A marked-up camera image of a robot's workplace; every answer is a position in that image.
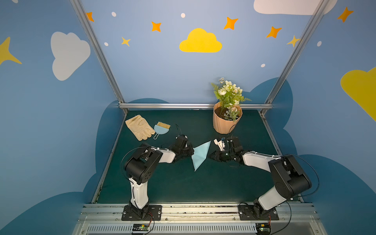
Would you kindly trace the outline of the light blue square paper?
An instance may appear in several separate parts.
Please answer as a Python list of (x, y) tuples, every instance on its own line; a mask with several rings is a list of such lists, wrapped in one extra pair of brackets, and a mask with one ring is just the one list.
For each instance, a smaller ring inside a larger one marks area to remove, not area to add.
[(195, 147), (194, 154), (192, 155), (194, 171), (197, 171), (202, 163), (206, 160), (211, 141), (208, 141), (198, 147)]

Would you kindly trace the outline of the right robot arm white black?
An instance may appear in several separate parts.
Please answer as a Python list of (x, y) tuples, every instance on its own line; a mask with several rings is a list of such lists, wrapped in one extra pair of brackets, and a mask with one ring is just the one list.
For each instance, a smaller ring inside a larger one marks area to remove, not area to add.
[(241, 220), (278, 220), (276, 207), (312, 187), (311, 180), (293, 155), (268, 155), (246, 151), (238, 137), (213, 140), (218, 150), (209, 155), (217, 162), (235, 161), (240, 165), (265, 170), (274, 186), (253, 201), (238, 205)]

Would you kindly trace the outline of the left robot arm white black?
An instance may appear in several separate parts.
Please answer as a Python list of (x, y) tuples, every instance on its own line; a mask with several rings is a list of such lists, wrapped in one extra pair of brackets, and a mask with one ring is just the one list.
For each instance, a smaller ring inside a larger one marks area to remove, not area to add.
[(160, 221), (161, 205), (151, 205), (147, 194), (148, 181), (159, 163), (171, 164), (194, 154), (192, 143), (185, 135), (176, 138), (170, 148), (154, 147), (142, 143), (123, 166), (131, 186), (131, 199), (123, 209), (122, 221)]

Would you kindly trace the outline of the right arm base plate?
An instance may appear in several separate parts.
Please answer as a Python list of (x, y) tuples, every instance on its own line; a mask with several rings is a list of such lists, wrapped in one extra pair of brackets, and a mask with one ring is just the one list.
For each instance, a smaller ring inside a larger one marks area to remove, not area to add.
[(238, 205), (238, 212), (241, 220), (251, 221), (251, 220), (263, 220), (263, 221), (274, 221), (279, 220), (276, 208), (270, 210), (264, 210), (258, 205), (249, 205), (245, 203), (240, 203)]

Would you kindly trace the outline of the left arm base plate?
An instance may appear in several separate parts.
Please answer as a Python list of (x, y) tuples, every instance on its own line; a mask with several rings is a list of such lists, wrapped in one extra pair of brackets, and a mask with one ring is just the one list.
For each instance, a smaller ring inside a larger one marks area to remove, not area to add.
[(123, 209), (122, 221), (160, 221), (162, 216), (161, 205), (146, 205), (142, 209), (138, 209), (133, 204), (126, 205)]

